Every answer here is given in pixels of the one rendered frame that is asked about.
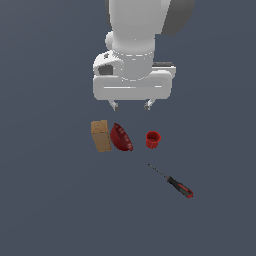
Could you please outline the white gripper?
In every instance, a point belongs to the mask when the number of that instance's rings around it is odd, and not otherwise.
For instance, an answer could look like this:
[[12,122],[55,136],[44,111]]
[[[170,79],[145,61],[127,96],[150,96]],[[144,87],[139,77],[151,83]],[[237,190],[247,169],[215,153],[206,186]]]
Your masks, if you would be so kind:
[[150,110],[156,99],[170,96],[175,74],[176,66],[171,62],[155,62],[147,77],[135,81],[114,75],[94,76],[94,97],[97,100],[109,100],[114,111],[119,111],[119,105],[114,100],[149,99],[144,109]]

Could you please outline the dark red bowl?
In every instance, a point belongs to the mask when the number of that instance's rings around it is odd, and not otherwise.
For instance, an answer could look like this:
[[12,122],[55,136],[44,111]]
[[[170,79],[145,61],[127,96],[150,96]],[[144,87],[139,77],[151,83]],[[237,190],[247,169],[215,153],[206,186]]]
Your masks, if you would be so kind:
[[115,123],[110,132],[110,138],[114,146],[121,151],[132,151],[133,145],[125,130]]

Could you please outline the small red cup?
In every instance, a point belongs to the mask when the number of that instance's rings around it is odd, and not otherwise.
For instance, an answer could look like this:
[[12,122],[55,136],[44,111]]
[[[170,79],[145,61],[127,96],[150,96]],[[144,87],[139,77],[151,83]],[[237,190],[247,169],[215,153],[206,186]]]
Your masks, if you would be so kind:
[[150,149],[156,148],[160,140],[161,135],[156,131],[149,131],[146,134],[146,146]]

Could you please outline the brown cardboard box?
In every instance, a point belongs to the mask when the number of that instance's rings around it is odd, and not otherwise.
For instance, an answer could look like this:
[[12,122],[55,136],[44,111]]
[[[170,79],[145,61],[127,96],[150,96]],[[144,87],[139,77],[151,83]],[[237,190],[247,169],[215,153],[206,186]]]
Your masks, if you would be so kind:
[[106,120],[92,121],[91,134],[99,152],[111,151],[111,140]]

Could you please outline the red black screwdriver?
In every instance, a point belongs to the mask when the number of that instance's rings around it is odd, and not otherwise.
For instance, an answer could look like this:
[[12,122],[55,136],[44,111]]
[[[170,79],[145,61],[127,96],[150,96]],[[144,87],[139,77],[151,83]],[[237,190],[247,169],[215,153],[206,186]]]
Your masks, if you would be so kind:
[[193,191],[190,190],[188,187],[186,187],[184,184],[178,182],[171,176],[166,176],[162,172],[158,171],[159,174],[161,174],[163,177],[167,179],[167,182],[170,183],[177,191],[182,193],[186,198],[192,198],[193,197]]

